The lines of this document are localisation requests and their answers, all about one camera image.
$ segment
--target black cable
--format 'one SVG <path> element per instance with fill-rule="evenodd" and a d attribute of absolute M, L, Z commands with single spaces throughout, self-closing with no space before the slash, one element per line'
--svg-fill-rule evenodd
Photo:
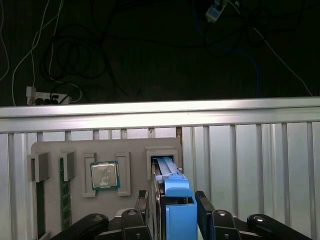
<path fill-rule="evenodd" d="M 211 23 L 208 23 L 208 25 L 206 26 L 206 28 L 204 29 L 204 32 L 203 32 L 203 36 L 204 36 L 204 38 L 203 38 L 204 49 L 205 49 L 205 51 L 206 51 L 211 57 L 218 58 L 218 59 L 225 58 L 225 57 L 227 57 L 228 55 L 230 55 L 234 50 L 236 50 L 236 49 L 238 48 L 238 46 L 239 46 L 239 44 L 240 44 L 240 42 L 241 42 L 241 39 L 242 39 L 242 35 L 243 35 L 243 33 L 242 33 L 242 28 L 237 28 L 237 29 L 235 29 L 233 32 L 231 32 L 230 34 L 222 37 L 222 38 L 219 39 L 219 40 L 212 40 L 212 42 L 213 42 L 214 44 L 217 44 L 217 43 L 220 43 L 220 42 L 222 42 L 223 40 L 225 40 L 225 39 L 227 39 L 227 38 L 229 38 L 229 37 L 237 34 L 237 38 L 236 38 L 233 46 L 230 47 L 230 50 L 228 50 L 226 53 L 224 53 L 224 54 L 222 54 L 222 55 L 216 55 L 216 54 L 213 54 L 213 53 L 210 51 L 209 45 L 208 45 L 208 41 L 207 41 L 207 38 L 206 38 L 206 35 L 207 35 L 207 33 L 208 33 L 209 28 L 210 28 L 211 25 L 212 25 Z"/>
<path fill-rule="evenodd" d="M 299 17 L 298 17 L 298 20 L 295 23 L 294 27 L 291 27 L 291 28 L 276 28 L 276 29 L 272 29 L 270 32 L 282 33 L 282 32 L 294 32 L 294 31 L 296 31 L 297 28 L 299 27 L 300 23 L 301 23 L 301 20 L 302 20 L 303 14 L 304 14 L 305 5 L 306 5 L 306 0 L 302 0 L 301 9 L 299 11 Z"/>

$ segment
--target blue plastic part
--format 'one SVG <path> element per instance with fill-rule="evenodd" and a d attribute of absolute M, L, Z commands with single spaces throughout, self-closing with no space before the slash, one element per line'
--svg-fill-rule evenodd
<path fill-rule="evenodd" d="M 166 240 L 197 239 L 197 202 L 166 205 Z"/>
<path fill-rule="evenodd" d="M 190 198 L 193 194 L 188 179 L 178 170 L 170 157 L 157 157 L 157 162 L 162 175 L 157 175 L 158 182 L 164 182 L 166 197 Z"/>
<path fill-rule="evenodd" d="M 188 179 L 181 173 L 173 173 L 164 179 L 164 194 L 177 198 L 190 198 L 193 195 Z"/>

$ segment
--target metal fence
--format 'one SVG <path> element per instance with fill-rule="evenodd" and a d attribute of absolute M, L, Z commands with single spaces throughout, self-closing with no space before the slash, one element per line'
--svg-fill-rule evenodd
<path fill-rule="evenodd" d="M 33 143 L 163 137 L 181 139 L 185 175 L 216 208 L 320 239 L 319 98 L 0 108 L 0 239 L 35 239 Z"/>

